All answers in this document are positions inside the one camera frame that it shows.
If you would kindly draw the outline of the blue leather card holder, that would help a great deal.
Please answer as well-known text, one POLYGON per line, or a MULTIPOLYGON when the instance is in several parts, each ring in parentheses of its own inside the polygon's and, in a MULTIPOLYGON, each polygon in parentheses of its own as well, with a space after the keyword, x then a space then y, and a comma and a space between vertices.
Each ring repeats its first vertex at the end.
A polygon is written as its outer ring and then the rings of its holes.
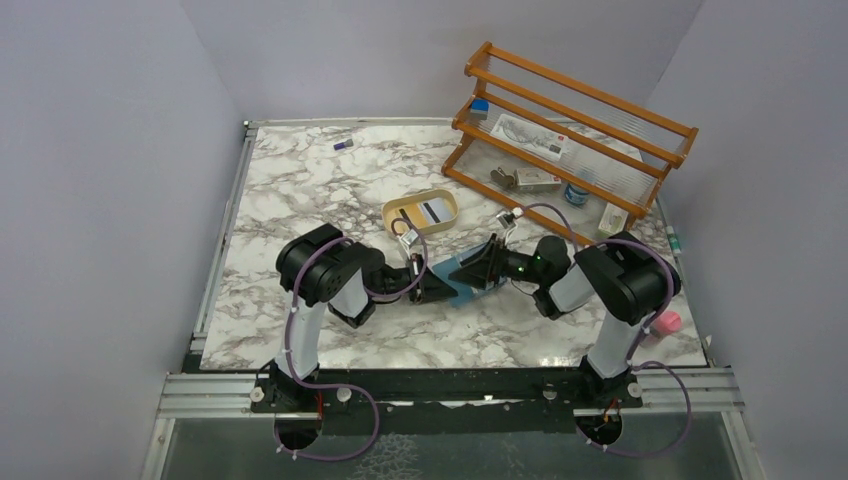
POLYGON ((490 283, 485 289, 478 289, 476 287, 472 287, 465 283, 454 281, 449 278, 449 275, 451 273, 455 272, 460 268, 461 262, 463 260, 466 260, 472 255, 478 253, 483 249, 483 247, 483 244, 479 244, 474 247, 468 248, 431 267, 433 274, 439 280, 445 282, 448 286, 450 286, 457 292, 457 295, 455 297, 448 300, 449 304, 454 308, 460 308, 463 305, 472 302, 478 297, 494 293, 506 283, 505 279, 501 279, 495 281, 494 283, 490 283))

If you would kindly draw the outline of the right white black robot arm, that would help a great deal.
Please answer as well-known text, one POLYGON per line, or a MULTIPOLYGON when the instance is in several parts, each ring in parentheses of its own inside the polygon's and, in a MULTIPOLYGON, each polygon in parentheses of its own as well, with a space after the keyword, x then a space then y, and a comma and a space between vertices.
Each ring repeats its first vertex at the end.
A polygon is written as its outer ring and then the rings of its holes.
POLYGON ((537 310, 556 320, 592 297, 606 314, 596 342, 579 365, 579 398, 600 407, 633 371, 632 358, 646 329, 664 312, 681 290, 676 269, 652 248, 628 232, 568 253, 563 238, 545 236, 534 253, 510 250, 492 236, 478 251, 459 261, 449 279, 475 289, 504 280, 536 285, 532 297, 537 310))

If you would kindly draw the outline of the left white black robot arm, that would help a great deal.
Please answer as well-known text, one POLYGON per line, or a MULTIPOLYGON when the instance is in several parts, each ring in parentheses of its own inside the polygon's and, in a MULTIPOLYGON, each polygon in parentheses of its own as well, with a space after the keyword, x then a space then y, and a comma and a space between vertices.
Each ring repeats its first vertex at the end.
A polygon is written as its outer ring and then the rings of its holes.
POLYGON ((405 266, 391 267, 382 251, 347 239, 329 223, 290 241, 275 268, 291 302, 269 383, 279 401, 294 411, 313 401, 315 386, 308 376, 319 369, 317 342, 327 311, 357 328, 378 304, 397 298, 428 304, 459 296, 422 255, 412 254, 405 266))

